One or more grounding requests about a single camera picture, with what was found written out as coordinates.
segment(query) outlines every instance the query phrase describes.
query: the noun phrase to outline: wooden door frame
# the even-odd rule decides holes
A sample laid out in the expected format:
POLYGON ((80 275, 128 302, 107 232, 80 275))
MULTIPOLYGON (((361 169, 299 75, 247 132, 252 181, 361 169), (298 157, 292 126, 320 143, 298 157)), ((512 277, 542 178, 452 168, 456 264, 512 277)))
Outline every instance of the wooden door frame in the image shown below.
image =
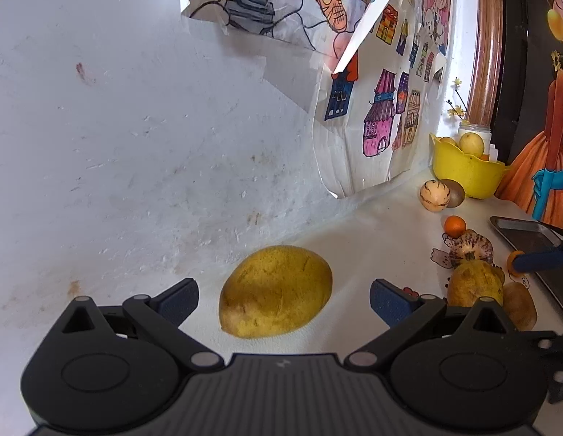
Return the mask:
POLYGON ((503 0, 477 0, 477 13, 477 45, 467 112, 469 122, 490 126, 501 73, 503 0))

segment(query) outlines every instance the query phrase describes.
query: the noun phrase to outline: pink cartoon poster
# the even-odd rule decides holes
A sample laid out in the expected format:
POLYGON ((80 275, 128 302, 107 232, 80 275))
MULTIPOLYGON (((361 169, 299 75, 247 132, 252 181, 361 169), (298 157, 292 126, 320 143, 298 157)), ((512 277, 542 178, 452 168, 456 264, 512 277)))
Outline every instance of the pink cartoon poster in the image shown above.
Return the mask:
POLYGON ((439 51, 447 54, 451 0, 423 0, 423 26, 439 51))

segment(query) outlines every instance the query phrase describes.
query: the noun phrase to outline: potato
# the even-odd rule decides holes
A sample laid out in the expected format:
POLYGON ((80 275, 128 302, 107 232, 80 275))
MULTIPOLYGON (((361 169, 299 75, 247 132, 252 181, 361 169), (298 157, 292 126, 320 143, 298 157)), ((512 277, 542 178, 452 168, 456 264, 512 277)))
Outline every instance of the potato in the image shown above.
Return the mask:
POLYGON ((538 320, 532 296, 519 282, 503 287, 503 309, 519 331, 531 331, 538 320))
POLYGON ((450 306, 473 306, 482 296, 490 296, 503 304, 503 285, 494 267, 484 260, 467 260, 455 269, 449 287, 450 306))
POLYGON ((239 338, 294 331, 311 321, 332 293, 332 270, 308 249, 272 246, 248 256, 227 279, 219 322, 239 338))

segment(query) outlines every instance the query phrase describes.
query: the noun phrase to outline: small orange fruit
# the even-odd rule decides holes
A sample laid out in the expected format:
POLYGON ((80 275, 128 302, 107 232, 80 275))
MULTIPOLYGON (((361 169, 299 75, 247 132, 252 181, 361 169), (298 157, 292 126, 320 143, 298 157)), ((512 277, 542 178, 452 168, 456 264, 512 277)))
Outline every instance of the small orange fruit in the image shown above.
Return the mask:
POLYGON ((521 250, 512 251, 512 253, 509 254, 509 256, 507 257, 507 260, 506 260, 506 262, 505 262, 505 267, 506 267, 506 269, 507 269, 507 272, 508 272, 509 274, 512 274, 512 275, 513 275, 514 277, 516 277, 516 278, 520 278, 520 277, 521 277, 522 275, 524 275, 524 274, 521 273, 521 272, 516 272, 516 271, 513 269, 513 260, 514 260, 516 257, 521 256, 522 254, 524 254, 524 252, 521 251, 521 250))
POLYGON ((443 226, 445 232, 454 239, 457 239, 461 234, 465 233, 466 228, 465 220, 455 215, 449 216, 443 226))

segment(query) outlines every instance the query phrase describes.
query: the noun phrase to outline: gray tray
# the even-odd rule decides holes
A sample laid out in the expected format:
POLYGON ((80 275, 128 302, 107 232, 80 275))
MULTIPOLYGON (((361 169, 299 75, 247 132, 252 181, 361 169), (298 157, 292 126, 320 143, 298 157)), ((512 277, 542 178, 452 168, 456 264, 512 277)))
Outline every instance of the gray tray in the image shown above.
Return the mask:
MULTIPOLYGON (((541 252, 560 245, 562 238, 536 221, 492 216, 491 225, 515 249, 541 252)), ((563 267, 535 274, 548 288, 563 310, 563 267)))

